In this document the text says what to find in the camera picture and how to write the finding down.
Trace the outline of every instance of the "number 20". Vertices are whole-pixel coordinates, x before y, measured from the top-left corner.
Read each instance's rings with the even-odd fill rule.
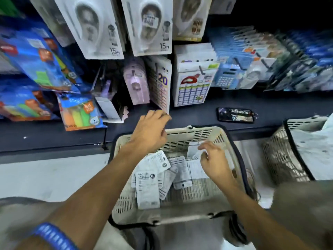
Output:
[[[159,81],[162,82],[164,85],[168,84],[167,77],[163,76],[161,73],[159,73]]]

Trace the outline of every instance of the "store shelf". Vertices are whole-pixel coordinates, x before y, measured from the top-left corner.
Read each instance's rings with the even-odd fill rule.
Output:
[[[0,120],[0,131],[1,153],[100,144],[106,130],[66,132],[62,121]]]
[[[216,116],[218,107],[251,109],[258,114],[258,119],[254,124],[219,122]],[[119,134],[133,132],[140,116],[155,109],[158,107],[153,103],[134,106],[123,124],[109,124],[106,142],[112,142]],[[224,125],[231,131],[234,140],[245,140],[271,135],[287,118],[327,115],[332,112],[333,96],[329,93],[262,93],[255,90],[222,91],[211,88],[203,104],[171,107],[172,120],[166,129],[189,125]]]

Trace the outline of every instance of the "hand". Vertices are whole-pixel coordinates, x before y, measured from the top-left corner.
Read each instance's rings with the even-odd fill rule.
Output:
[[[162,110],[148,111],[146,116],[141,116],[131,137],[131,143],[146,154],[154,153],[164,146],[167,134],[164,130],[170,115]]]
[[[229,168],[227,158],[225,157],[224,150],[217,145],[214,145],[211,141],[202,143],[199,150],[206,149],[201,155],[202,169],[206,175],[209,176],[216,184],[234,184],[235,179]]]

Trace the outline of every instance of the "forearm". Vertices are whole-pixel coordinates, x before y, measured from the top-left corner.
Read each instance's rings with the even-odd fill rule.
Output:
[[[278,224],[271,215],[242,192],[236,181],[217,183],[243,224],[249,239],[258,250],[311,249],[301,239]]]
[[[70,196],[46,221],[59,227],[80,250],[92,250],[123,187],[145,152],[129,143],[85,185]],[[36,248],[42,241],[31,237],[17,249]]]

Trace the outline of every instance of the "blue bracelet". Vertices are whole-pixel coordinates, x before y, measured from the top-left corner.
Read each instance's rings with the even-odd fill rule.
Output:
[[[53,224],[42,223],[35,228],[33,234],[42,237],[55,250],[79,250],[76,245]]]

